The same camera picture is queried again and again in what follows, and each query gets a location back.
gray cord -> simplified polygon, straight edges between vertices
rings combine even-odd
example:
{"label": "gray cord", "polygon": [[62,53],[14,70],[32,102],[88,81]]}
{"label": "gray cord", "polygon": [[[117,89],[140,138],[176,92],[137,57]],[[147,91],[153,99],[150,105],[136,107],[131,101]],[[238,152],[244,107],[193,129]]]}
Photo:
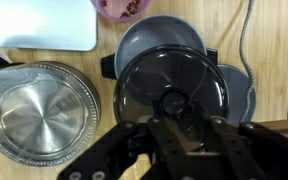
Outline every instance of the gray cord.
{"label": "gray cord", "polygon": [[246,100],[246,106],[244,108],[244,112],[243,115],[241,116],[239,123],[242,123],[245,121],[245,118],[247,117],[249,111],[250,111],[250,106],[251,106],[251,92],[254,89],[254,84],[255,84],[255,77],[252,71],[252,68],[250,67],[250,65],[247,63],[247,60],[245,58],[244,55],[244,39],[245,39],[245,34],[246,34],[246,29],[247,29],[247,25],[248,25],[248,21],[250,20],[251,17],[251,13],[253,10],[253,5],[254,5],[254,0],[249,0],[249,4],[248,4],[248,9],[247,9],[247,14],[246,14],[246,18],[244,21],[244,25],[243,25],[243,30],[242,30],[242,34],[241,34],[241,39],[240,39],[240,57],[242,59],[243,65],[247,71],[247,75],[249,77],[249,81],[248,81],[248,87],[246,89],[245,92],[245,100]]}

metal bowl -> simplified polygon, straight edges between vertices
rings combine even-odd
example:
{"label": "metal bowl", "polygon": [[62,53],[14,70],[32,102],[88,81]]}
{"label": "metal bowl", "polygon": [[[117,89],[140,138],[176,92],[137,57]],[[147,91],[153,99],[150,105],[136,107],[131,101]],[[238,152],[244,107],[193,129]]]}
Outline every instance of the metal bowl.
{"label": "metal bowl", "polygon": [[31,166],[66,162],[93,137],[98,102],[91,82],[64,64],[0,70],[0,151]]}

wooden table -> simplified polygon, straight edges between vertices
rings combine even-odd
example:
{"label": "wooden table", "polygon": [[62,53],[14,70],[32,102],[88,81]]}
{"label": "wooden table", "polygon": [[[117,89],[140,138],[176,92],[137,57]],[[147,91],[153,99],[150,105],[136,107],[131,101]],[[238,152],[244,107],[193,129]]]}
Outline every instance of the wooden table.
{"label": "wooden table", "polygon": [[[238,45],[248,0],[152,0],[141,16],[179,16],[202,36],[209,48],[219,51],[219,62],[243,69]],[[115,23],[98,16],[98,43],[90,52],[3,49],[14,62],[59,61],[87,75],[97,88],[102,118],[97,138],[115,125],[112,108],[115,81],[101,77],[100,58],[114,53],[124,31],[135,21]],[[256,77],[257,104],[253,121],[287,118],[288,111],[288,0],[256,0],[245,42],[246,57]],[[0,179],[55,179],[67,164],[34,168],[15,163],[0,153]],[[138,179],[147,170],[146,157],[122,179]]]}

screw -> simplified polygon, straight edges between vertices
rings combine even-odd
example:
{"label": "screw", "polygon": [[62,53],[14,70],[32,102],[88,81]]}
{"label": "screw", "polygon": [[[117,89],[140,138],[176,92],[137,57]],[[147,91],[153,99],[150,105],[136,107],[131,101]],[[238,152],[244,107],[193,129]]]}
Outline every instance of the screw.
{"label": "screw", "polygon": [[126,123],[125,126],[126,126],[127,128],[131,128],[131,127],[133,127],[133,124],[132,124],[132,123]]}
{"label": "screw", "polygon": [[73,172],[69,176],[70,180],[81,180],[82,174],[80,172]]}
{"label": "screw", "polygon": [[153,119],[153,122],[155,122],[155,123],[159,123],[160,120],[158,120],[158,119]]}
{"label": "screw", "polygon": [[103,171],[97,171],[92,176],[93,180],[103,180],[104,178],[105,178],[105,174]]}
{"label": "screw", "polygon": [[253,129],[253,128],[254,128],[254,126],[253,126],[252,124],[250,124],[250,123],[247,123],[247,124],[246,124],[246,127],[250,128],[250,129]]}
{"label": "screw", "polygon": [[215,122],[218,123],[218,124],[220,124],[220,123],[222,123],[222,120],[220,120],[220,119],[215,119]]}
{"label": "screw", "polygon": [[182,178],[182,180],[194,180],[194,178],[189,177],[189,176],[185,176],[185,177]]}

laptop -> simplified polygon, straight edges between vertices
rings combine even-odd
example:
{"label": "laptop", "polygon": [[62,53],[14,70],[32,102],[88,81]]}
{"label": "laptop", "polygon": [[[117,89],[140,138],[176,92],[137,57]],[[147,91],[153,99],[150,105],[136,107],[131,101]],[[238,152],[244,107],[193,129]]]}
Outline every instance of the laptop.
{"label": "laptop", "polygon": [[0,47],[89,51],[96,25],[90,0],[0,0]]}

